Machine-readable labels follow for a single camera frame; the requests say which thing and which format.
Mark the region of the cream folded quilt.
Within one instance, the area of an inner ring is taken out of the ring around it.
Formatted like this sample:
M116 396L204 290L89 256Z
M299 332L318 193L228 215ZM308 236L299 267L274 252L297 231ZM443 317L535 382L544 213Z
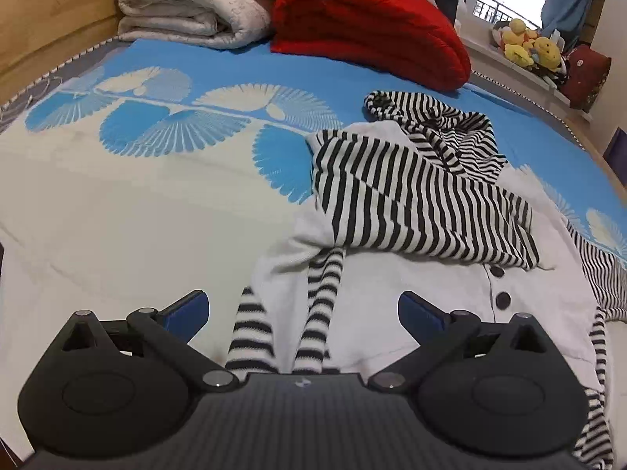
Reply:
M118 38L235 50L265 38L274 0L118 0Z

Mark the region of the black white striped garment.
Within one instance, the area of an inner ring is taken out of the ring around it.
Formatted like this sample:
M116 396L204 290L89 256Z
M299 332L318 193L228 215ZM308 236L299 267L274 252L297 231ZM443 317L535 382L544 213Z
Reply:
M397 301L412 291L485 322L539 320L588 396L574 454L613 463L606 325L626 316L626 261L582 228L490 120L419 92L374 91L371 121L307 139L312 197L242 292L227 368L370 377L417 348Z

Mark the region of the wooden headboard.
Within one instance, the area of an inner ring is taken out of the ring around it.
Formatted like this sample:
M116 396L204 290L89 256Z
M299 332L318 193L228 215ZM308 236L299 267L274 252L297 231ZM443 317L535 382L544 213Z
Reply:
M117 34L117 0L1 0L1 101Z

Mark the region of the yellow plush toys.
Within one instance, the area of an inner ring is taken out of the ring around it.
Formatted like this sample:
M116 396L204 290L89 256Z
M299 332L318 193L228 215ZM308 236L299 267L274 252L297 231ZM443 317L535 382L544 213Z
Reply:
M564 40L559 31L544 36L515 18L494 24L491 34L493 45L510 63L556 84L565 81Z

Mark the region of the red folded blanket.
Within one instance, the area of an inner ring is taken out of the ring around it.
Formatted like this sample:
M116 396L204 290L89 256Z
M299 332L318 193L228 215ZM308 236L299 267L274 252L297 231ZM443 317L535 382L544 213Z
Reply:
M272 28L274 53L360 64L438 91L471 76L466 47L428 0L275 0Z

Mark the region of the blue white patterned bedsheet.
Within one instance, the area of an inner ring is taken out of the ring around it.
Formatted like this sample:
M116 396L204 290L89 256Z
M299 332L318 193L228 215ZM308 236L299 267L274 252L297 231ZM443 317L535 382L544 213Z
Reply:
M209 317L188 344L230 371L242 292L312 197L308 137L370 122L364 102L374 91L419 92L485 115L510 166L528 166L626 261L626 208L606 175L489 84L438 94L265 45L225 52L139 40L66 83L38 83L1 136L1 436L17 455L33 451L18 416L22 386L76 311L121 320L201 290ZM626 316L607 323L606 342L606 414L622 468ZM235 376L243 384L264 374ZM294 390L371 377L270 376Z

